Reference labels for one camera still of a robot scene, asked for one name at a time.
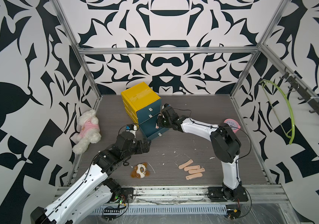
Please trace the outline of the teal top drawer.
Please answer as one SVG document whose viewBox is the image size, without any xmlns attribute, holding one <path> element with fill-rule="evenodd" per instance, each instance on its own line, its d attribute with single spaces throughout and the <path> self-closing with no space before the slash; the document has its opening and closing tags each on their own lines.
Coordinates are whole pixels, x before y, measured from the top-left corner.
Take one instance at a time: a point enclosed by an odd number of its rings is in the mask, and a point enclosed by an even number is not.
<svg viewBox="0 0 319 224">
<path fill-rule="evenodd" d="M 144 108 L 137 111 L 138 117 L 149 117 L 149 115 L 154 116 L 160 113 L 161 110 L 161 99 L 150 103 L 149 105 L 145 106 Z"/>
</svg>

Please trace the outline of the yellow drawer cabinet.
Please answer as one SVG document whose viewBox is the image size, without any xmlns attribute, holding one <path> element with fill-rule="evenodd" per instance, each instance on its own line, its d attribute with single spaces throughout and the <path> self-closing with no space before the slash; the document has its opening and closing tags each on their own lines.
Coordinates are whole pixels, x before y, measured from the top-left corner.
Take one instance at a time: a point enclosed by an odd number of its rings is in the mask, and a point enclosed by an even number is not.
<svg viewBox="0 0 319 224">
<path fill-rule="evenodd" d="M 161 99 L 146 83 L 139 83 L 123 92 L 121 97 L 125 111 L 134 123 L 138 123 L 137 111 L 150 103 Z"/>
</svg>

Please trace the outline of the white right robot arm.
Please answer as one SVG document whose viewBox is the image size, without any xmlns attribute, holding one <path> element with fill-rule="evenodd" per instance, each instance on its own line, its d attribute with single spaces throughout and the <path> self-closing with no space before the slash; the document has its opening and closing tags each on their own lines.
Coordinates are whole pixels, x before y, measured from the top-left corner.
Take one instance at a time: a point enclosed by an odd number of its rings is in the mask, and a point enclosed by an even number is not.
<svg viewBox="0 0 319 224">
<path fill-rule="evenodd" d="M 223 186 L 235 190 L 241 184 L 238 169 L 241 142 L 229 124 L 214 125 L 194 120 L 186 115 L 179 116 L 174 108 L 164 104 L 157 125 L 194 134 L 210 141 L 215 156 L 222 164 Z"/>
</svg>

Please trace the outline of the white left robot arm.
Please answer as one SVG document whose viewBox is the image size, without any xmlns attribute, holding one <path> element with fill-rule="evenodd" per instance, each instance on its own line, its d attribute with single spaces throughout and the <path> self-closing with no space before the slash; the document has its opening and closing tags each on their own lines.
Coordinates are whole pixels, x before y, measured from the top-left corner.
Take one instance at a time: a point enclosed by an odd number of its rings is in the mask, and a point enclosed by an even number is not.
<svg viewBox="0 0 319 224">
<path fill-rule="evenodd" d="M 133 155 L 150 151 L 151 141 L 137 140 L 124 131 L 116 142 L 100 151 L 88 170 L 63 195 L 46 208 L 38 207 L 30 215 L 33 224 L 77 224 L 97 207 L 118 200 L 121 185 L 110 175 L 126 165 Z"/>
</svg>

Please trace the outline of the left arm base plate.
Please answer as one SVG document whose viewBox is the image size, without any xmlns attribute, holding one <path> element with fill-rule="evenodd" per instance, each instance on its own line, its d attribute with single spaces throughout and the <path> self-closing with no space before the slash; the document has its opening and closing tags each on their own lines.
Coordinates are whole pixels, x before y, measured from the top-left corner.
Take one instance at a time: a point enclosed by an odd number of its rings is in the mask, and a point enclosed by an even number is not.
<svg viewBox="0 0 319 224">
<path fill-rule="evenodd" d="M 120 189 L 114 189 L 111 191 L 112 195 L 110 197 L 109 203 L 114 202 L 124 202 L 129 199 L 133 199 L 134 188 L 125 187 Z"/>
</svg>

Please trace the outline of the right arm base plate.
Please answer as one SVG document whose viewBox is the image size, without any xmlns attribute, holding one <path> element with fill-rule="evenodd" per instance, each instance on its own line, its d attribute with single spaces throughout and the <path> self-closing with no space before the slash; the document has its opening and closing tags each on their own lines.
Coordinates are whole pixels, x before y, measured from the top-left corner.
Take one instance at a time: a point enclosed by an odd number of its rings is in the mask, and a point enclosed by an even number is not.
<svg viewBox="0 0 319 224">
<path fill-rule="evenodd" d="M 227 186 L 208 187 L 208 198 L 212 202 L 247 202 L 249 200 L 246 189 L 241 185 L 235 189 Z"/>
</svg>

